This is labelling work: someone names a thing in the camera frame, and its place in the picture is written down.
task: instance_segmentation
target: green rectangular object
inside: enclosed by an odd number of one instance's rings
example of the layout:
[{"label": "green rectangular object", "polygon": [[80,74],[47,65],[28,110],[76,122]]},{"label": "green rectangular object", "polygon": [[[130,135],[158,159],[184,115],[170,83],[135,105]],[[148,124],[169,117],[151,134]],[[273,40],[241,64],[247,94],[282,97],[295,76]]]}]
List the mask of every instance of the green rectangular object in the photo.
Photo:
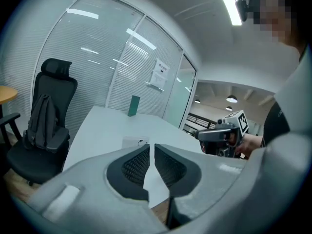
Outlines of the green rectangular object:
[{"label": "green rectangular object", "polygon": [[139,96],[132,96],[128,116],[133,116],[137,114],[138,103],[140,102]]}]

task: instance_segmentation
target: chair armrest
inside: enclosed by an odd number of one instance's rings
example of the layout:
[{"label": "chair armrest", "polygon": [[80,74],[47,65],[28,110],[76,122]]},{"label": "chair armrest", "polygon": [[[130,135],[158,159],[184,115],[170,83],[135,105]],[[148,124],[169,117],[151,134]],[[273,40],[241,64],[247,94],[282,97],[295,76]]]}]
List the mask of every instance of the chair armrest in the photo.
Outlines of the chair armrest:
[{"label": "chair armrest", "polygon": [[0,127],[8,124],[8,123],[11,123],[12,121],[14,121],[15,119],[19,118],[20,117],[20,114],[19,113],[12,113],[10,115],[7,115],[3,118],[0,119]]},{"label": "chair armrest", "polygon": [[67,141],[68,135],[68,129],[65,127],[60,127],[54,134],[53,138],[47,144],[46,150],[52,153],[56,153]]}]

